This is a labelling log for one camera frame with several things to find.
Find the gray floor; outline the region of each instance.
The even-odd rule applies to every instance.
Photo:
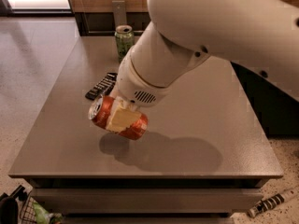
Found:
[[[0,19],[0,192],[23,180],[7,172],[19,153],[72,48],[79,39],[73,18]],[[263,187],[265,197],[299,184],[299,139],[271,139],[285,175]],[[299,197],[255,219],[234,214],[235,223],[299,223]]]

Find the green can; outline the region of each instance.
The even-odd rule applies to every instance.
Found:
[[[125,57],[130,47],[135,43],[134,32],[129,25],[121,25],[115,32],[116,46],[118,48],[119,62]]]

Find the red can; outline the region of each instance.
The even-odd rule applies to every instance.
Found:
[[[96,126],[105,130],[114,101],[115,99],[110,96],[100,95],[94,100],[90,107],[88,118],[92,120]],[[126,130],[117,134],[129,139],[137,140],[147,130],[148,122],[148,117],[141,113],[139,120],[134,122],[129,128],[126,128]]]

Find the soda can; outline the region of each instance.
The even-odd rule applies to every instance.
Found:
[[[115,40],[118,49],[119,62],[121,63],[130,47],[135,43],[132,27],[129,25],[118,26],[115,32]]]
[[[99,95],[90,107],[88,118],[92,120],[96,126],[105,130],[114,101],[115,99],[113,97]],[[147,130],[148,122],[148,117],[141,113],[141,117],[137,121],[131,124],[129,128],[117,134],[132,140],[137,140]]]

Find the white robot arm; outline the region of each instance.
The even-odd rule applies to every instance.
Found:
[[[299,9],[279,0],[148,0],[151,24],[121,63],[116,91],[156,105],[174,80],[218,56],[299,101]]]

